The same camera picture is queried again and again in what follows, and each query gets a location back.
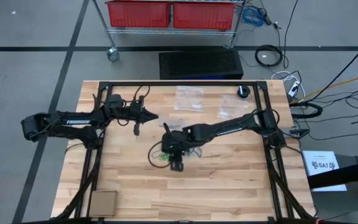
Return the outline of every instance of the plastic bag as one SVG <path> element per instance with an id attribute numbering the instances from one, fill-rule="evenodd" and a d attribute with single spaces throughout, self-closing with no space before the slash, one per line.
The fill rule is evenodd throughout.
<path id="1" fill-rule="evenodd" d="M 221 105 L 219 107 L 218 118 L 233 119 L 246 113 L 248 101 L 232 95 L 221 95 Z"/>
<path id="2" fill-rule="evenodd" d="M 203 111 L 204 90 L 190 86 L 177 86 L 175 110 Z"/>

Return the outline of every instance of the extension cord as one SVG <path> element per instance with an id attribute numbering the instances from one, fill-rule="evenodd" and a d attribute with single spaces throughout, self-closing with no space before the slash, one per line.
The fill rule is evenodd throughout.
<path id="1" fill-rule="evenodd" d="M 299 86 L 300 82 L 299 81 L 295 81 L 290 89 L 290 91 L 288 91 L 288 94 L 292 97 L 295 96 L 296 91 L 298 90 L 298 86 Z"/>

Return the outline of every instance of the red bin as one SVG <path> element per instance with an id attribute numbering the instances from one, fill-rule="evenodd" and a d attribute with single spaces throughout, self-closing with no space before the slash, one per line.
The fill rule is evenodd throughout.
<path id="1" fill-rule="evenodd" d="M 168 27 L 167 2 L 106 2 L 112 27 Z"/>
<path id="2" fill-rule="evenodd" d="M 236 5 L 224 2 L 173 3 L 174 28 L 231 29 Z"/>

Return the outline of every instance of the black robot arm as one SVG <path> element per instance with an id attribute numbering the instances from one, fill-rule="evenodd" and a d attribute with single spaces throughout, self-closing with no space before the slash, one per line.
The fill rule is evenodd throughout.
<path id="1" fill-rule="evenodd" d="M 90 113 L 61 112 L 37 113 L 21 121 L 24 137 L 38 141 L 44 137 L 79 139 L 86 148 L 96 148 L 99 144 L 97 129 L 103 129 L 113 119 L 135 121 L 134 134 L 139 135 L 139 125 L 157 119 L 158 116 L 148 112 L 144 107 L 144 96 L 138 100 L 125 101 L 120 95 L 111 95 L 100 108 Z M 87 124 L 83 128 L 71 125 Z"/>
<path id="2" fill-rule="evenodd" d="M 285 144 L 282 133 L 277 128 L 271 110 L 254 110 L 240 118 L 216 124 L 194 124 L 182 131 L 170 131 L 164 123 L 166 133 L 162 136 L 162 152 L 169 155 L 171 170 L 183 171 L 182 155 L 190 149 L 200 147 L 215 137 L 242 130 L 252 130 L 260 135 L 278 137 L 277 144 Z"/>

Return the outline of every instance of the wooden tabletop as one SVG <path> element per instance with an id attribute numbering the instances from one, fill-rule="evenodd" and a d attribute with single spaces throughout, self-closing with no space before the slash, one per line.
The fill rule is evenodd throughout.
<path id="1" fill-rule="evenodd" d="M 279 127 L 292 127 L 283 82 L 266 82 L 272 108 L 280 114 Z M 84 82 L 78 112 L 93 109 L 92 94 L 97 94 L 98 84 L 97 81 Z M 137 88 L 115 86 L 112 92 L 131 100 Z M 217 123 L 224 120 L 218 118 L 219 112 L 229 112 L 228 116 L 240 113 L 241 116 L 255 109 L 252 91 L 252 96 L 244 102 L 236 97 L 235 86 L 192 88 L 197 88 L 193 89 L 197 90 L 193 92 L 195 95 L 185 97 L 191 98 L 193 103 L 197 102 L 201 89 L 202 111 L 176 110 L 175 106 L 183 106 L 177 105 L 176 86 L 151 86 L 144 105 L 150 112 L 159 114 L 159 119 L 141 125 L 140 136 L 133 135 L 133 122 L 122 127 L 117 121 L 112 121 L 108 126 L 98 189 L 119 192 L 114 220 L 265 221 L 267 217 L 275 216 L 262 138 L 252 131 L 215 138 L 201 147 L 200 158 L 195 153 L 183 158 L 183 172 L 174 172 L 168 167 L 157 169 L 149 164 L 147 153 L 151 146 L 161 140 L 165 132 L 163 122 L 179 128 L 196 123 Z M 146 91 L 147 88 L 143 87 L 138 96 Z M 70 141 L 68 145 L 76 143 L 79 140 Z M 287 144 L 298 148 L 297 142 L 291 139 L 287 139 Z M 154 157 L 158 157 L 159 149 L 157 146 L 153 150 L 156 151 Z M 282 156 L 290 190 L 302 206 L 314 215 L 300 154 L 284 148 Z M 62 212 L 77 192 L 84 158 L 83 146 L 73 147 L 67 152 L 52 210 L 53 217 Z M 152 160 L 160 165 L 166 163 L 159 158 Z M 82 214 L 87 208 L 88 193 Z M 279 196 L 283 216 L 286 216 L 281 190 Z"/>

